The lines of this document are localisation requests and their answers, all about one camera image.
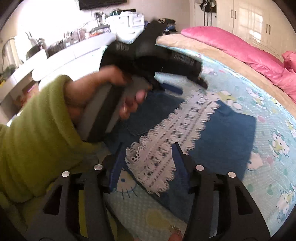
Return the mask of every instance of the silver screw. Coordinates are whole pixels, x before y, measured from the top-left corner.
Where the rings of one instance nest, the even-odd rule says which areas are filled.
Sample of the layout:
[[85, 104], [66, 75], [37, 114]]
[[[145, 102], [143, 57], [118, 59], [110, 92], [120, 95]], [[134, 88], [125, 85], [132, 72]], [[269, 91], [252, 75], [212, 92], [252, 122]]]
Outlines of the silver screw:
[[234, 172], [229, 172], [228, 173], [228, 176], [231, 177], [231, 178], [235, 178], [236, 177], [236, 174]]
[[197, 165], [195, 169], [198, 171], [203, 171], [205, 168], [202, 165]]
[[70, 172], [68, 172], [68, 171], [64, 171], [62, 173], [62, 177], [68, 177], [69, 175], [70, 175]]
[[103, 168], [103, 166], [101, 164], [97, 164], [97, 165], [94, 166], [94, 169], [96, 171], [102, 170], [102, 168]]

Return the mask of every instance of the mattress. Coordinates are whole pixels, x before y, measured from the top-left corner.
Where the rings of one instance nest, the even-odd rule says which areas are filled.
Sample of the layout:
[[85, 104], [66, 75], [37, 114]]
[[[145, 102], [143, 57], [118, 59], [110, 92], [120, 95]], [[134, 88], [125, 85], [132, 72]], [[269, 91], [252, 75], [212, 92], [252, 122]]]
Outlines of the mattress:
[[259, 74], [245, 63], [236, 58], [222, 52], [219, 49], [211, 47], [207, 44], [201, 43], [197, 40], [184, 37], [181, 34], [173, 34], [161, 36], [157, 40], [158, 44], [169, 47], [177, 47], [182, 49], [189, 49], [199, 52], [209, 58], [215, 59], [230, 69], [246, 77], [252, 81], [259, 88], [265, 90], [269, 95], [274, 97], [291, 115], [296, 118], [296, 105], [292, 99], [281, 89], [273, 85], [266, 77]]

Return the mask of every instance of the pink blanket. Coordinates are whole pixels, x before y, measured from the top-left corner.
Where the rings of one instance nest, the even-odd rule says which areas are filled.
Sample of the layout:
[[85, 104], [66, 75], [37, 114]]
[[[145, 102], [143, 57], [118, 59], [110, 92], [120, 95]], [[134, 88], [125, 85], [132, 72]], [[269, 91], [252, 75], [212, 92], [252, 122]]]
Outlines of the pink blanket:
[[217, 27], [187, 28], [181, 34], [220, 49], [246, 63], [266, 76], [296, 103], [296, 73], [293, 69], [285, 69], [283, 63], [273, 55]]

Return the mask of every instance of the blue cloth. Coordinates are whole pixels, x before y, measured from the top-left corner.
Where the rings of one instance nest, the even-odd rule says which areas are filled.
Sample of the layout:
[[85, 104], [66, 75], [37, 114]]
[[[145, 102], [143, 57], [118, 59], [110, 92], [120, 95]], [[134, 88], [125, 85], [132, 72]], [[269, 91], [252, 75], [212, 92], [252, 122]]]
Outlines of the blue cloth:
[[[114, 153], [120, 142], [126, 146], [138, 142], [181, 102], [181, 99], [165, 93], [150, 93], [139, 111], [132, 114], [129, 120], [119, 123], [106, 137], [105, 144]], [[242, 179], [253, 147], [256, 119], [234, 112], [222, 101], [217, 103], [220, 108], [205, 123], [201, 138], [195, 141], [196, 147], [189, 154], [197, 164], [204, 165], [212, 172], [226, 174], [233, 171]], [[194, 196], [182, 186], [178, 171], [174, 175], [175, 179], [169, 182], [169, 190], [161, 193], [160, 197], [153, 197], [176, 217], [188, 222]]]

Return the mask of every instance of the lace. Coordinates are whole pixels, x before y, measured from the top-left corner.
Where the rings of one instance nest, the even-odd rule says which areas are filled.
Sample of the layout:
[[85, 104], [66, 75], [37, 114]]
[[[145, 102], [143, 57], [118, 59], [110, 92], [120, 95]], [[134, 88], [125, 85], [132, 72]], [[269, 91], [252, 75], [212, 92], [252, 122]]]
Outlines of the lace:
[[186, 154], [194, 149], [194, 141], [200, 138], [205, 122], [219, 108], [215, 102], [218, 99], [209, 91], [206, 94], [192, 91], [168, 118], [127, 149], [127, 165], [149, 193], [159, 196], [160, 192], [169, 189], [168, 181], [174, 179], [173, 171], [176, 170], [171, 154], [172, 144], [178, 142]]

